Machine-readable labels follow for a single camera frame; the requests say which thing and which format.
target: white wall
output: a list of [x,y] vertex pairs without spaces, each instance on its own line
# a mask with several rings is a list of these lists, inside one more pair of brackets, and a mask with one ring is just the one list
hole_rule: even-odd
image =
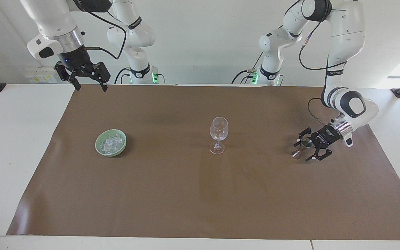
[[[157,41],[146,48],[151,63],[169,83],[229,83],[241,70],[251,68],[260,54],[260,35],[281,25],[285,10],[294,0],[135,0],[143,17],[157,33]],[[346,67],[344,85],[378,87],[379,82],[400,63],[400,1],[363,0],[367,42],[361,54]],[[25,82],[24,66],[38,66],[30,58],[25,43],[38,34],[35,23],[18,0],[0,0],[0,79],[8,83]],[[106,38],[109,25],[87,13],[73,13],[87,46],[102,46],[114,53]],[[308,25],[304,35],[313,29]],[[325,65],[329,50],[330,26],[315,32],[303,52],[311,67]],[[284,50],[284,85],[323,85],[324,72],[303,69],[298,62],[301,43]],[[103,52],[90,52],[93,62],[104,61],[115,77],[127,66],[122,57],[114,61]],[[58,59],[42,61],[53,66]]]

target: brown paper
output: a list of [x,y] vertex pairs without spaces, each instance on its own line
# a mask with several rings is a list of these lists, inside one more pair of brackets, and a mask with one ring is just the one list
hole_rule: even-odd
[[[292,158],[297,134],[322,127],[306,108],[321,90],[85,85],[7,235],[400,240],[400,180],[368,126],[322,162]],[[311,110],[338,115],[319,101]],[[229,135],[213,155],[218,116]],[[111,128],[127,146],[107,158],[94,143]]]

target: metal jigger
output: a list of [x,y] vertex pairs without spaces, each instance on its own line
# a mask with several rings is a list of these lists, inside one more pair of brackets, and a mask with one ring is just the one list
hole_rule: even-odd
[[300,140],[300,147],[298,150],[292,152],[292,157],[296,160],[299,160],[300,157],[302,156],[302,152],[304,152],[305,150],[309,149],[310,147],[312,147],[312,141],[310,138],[302,138]]

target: black clamp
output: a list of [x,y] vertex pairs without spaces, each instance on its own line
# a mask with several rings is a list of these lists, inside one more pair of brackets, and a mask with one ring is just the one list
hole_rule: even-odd
[[61,80],[68,81],[73,84],[75,90],[77,91],[81,89],[81,84],[76,79],[77,76],[89,77],[99,82],[104,92],[108,90],[107,82],[111,78],[111,74],[109,73],[106,65],[103,62],[99,62],[94,65],[84,65],[79,68],[69,69],[71,70],[70,75],[61,61],[58,61],[54,68],[60,76]]
[[[311,128],[307,128],[299,134],[299,141],[296,144],[294,144],[294,147],[297,147],[300,144],[300,140],[303,139],[308,134],[310,135],[310,137],[307,138],[312,141],[312,144],[316,148],[316,151],[305,161],[310,161],[310,160],[320,161],[332,155],[333,152],[330,149],[328,149],[328,147],[340,139],[340,135],[338,134],[337,131],[335,131],[335,129],[331,125],[326,125],[321,130],[314,133],[311,130]],[[325,153],[323,155],[319,155],[321,150],[325,150]]]

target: robotic arm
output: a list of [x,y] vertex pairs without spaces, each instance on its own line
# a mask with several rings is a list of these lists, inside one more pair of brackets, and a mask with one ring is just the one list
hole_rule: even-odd
[[[123,51],[126,54],[132,73],[133,84],[156,83],[158,78],[154,74],[154,67],[149,63],[146,52],[141,47],[152,46],[155,42],[155,33],[139,16],[132,0],[114,0],[114,14],[125,25],[127,31],[126,45]],[[110,27],[108,39],[111,44],[121,49],[123,32],[117,27]]]
[[[273,84],[283,63],[281,50],[293,46],[302,38],[302,30],[309,21],[327,20],[332,27],[331,48],[328,55],[322,104],[340,112],[340,116],[321,130],[312,133],[310,128],[299,134],[302,140],[307,134],[316,148],[308,160],[323,160],[332,154],[329,145],[343,139],[346,146],[353,146],[351,134],[376,117],[378,106],[371,100],[347,87],[342,87],[343,69],[349,59],[356,56],[365,42],[365,20],[362,3],[357,0],[299,0],[284,16],[284,25],[263,35],[260,48],[265,52],[262,66],[257,70],[258,82]],[[320,150],[326,150],[319,156]]]
[[82,35],[76,21],[70,15],[70,8],[78,6],[90,12],[106,12],[109,0],[20,0],[27,14],[35,21],[40,32],[27,43],[30,54],[37,60],[58,55],[55,65],[60,78],[69,81],[76,90],[81,88],[77,76],[98,81],[108,89],[110,74],[103,62],[93,64],[84,47]]

